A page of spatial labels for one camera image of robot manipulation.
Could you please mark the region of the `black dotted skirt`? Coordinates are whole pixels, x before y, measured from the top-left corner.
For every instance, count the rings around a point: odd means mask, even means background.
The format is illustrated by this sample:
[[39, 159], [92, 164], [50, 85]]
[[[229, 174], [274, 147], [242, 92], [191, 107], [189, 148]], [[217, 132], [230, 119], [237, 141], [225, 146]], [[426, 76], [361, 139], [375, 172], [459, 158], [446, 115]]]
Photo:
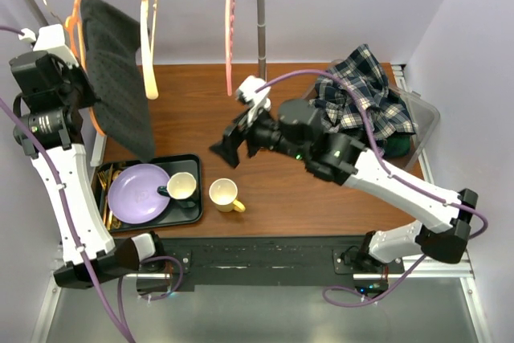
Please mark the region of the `black dotted skirt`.
[[96, 126], [143, 162], [155, 156], [155, 140], [136, 63], [140, 23], [103, 0], [81, 0], [86, 72], [98, 101]]

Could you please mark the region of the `orange plastic hanger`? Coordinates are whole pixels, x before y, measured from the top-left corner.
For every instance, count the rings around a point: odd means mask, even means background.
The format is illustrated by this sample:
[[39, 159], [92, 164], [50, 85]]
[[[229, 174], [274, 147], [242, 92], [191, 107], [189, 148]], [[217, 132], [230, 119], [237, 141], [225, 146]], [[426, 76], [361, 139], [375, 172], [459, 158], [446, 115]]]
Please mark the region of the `orange plastic hanger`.
[[47, 11], [63, 25], [70, 39], [70, 48], [74, 56], [80, 61], [81, 67], [86, 71], [86, 47], [84, 42], [83, 25], [80, 17], [81, 0], [74, 0], [71, 14], [63, 22], [61, 18], [50, 8], [47, 0], [42, 0]]

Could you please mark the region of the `navy beige plaid skirt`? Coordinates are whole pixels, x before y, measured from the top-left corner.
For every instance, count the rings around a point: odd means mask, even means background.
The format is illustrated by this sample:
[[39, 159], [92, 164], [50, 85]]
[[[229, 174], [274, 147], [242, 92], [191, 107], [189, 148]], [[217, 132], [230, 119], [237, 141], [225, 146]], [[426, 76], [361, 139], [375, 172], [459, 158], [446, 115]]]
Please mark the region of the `navy beige plaid skirt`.
[[323, 125], [330, 132], [364, 130], [358, 110], [363, 108], [378, 145], [395, 133], [414, 134], [406, 106], [390, 95], [388, 78], [381, 70], [369, 46], [362, 44], [327, 69], [338, 82], [324, 76], [316, 79], [316, 96], [309, 103], [323, 111]]

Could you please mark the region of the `pink plastic hanger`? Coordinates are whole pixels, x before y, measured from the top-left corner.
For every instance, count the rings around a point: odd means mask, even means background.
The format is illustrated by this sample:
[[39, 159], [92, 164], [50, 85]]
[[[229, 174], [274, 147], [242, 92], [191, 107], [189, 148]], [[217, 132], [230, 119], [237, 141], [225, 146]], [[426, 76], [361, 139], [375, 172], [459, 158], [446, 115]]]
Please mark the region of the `pink plastic hanger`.
[[225, 0], [224, 36], [225, 36], [225, 73], [226, 93], [232, 96], [232, 58], [235, 23], [235, 0]]

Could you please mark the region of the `green plaid skirt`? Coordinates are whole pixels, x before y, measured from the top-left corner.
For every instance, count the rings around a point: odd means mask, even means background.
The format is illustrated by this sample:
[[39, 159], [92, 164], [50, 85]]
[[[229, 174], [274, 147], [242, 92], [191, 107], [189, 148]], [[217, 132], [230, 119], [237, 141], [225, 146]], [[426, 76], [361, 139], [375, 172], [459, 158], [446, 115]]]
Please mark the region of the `green plaid skirt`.
[[413, 134], [395, 133], [386, 138], [382, 149], [385, 159], [406, 157], [414, 151]]

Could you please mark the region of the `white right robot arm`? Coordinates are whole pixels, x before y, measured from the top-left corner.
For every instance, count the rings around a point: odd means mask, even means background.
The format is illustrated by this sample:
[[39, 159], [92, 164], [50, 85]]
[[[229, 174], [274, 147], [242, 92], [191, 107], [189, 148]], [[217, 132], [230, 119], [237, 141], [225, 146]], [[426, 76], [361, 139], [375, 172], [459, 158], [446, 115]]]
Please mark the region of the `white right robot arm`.
[[306, 100], [283, 102], [276, 118], [265, 109], [248, 109], [226, 127], [210, 151], [235, 168], [242, 143], [248, 157], [266, 149], [295, 158], [315, 178], [371, 194], [415, 219], [390, 231], [366, 233], [347, 258], [362, 271], [374, 273], [397, 258], [419, 254], [456, 264], [467, 249], [475, 192], [434, 186], [383, 161], [358, 139], [327, 132], [321, 111]]

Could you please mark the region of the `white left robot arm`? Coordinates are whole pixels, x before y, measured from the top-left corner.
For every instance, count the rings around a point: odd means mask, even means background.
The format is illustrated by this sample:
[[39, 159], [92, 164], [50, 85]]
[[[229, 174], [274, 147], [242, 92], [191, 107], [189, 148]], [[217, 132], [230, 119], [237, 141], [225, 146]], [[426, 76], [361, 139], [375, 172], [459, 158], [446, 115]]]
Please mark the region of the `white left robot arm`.
[[21, 92], [10, 108], [13, 136], [43, 180], [59, 226], [62, 288], [87, 289], [136, 273], [159, 272], [166, 263], [153, 231], [116, 243], [100, 219], [88, 179], [80, 109], [97, 101], [85, 71], [48, 51], [30, 51], [9, 62]]

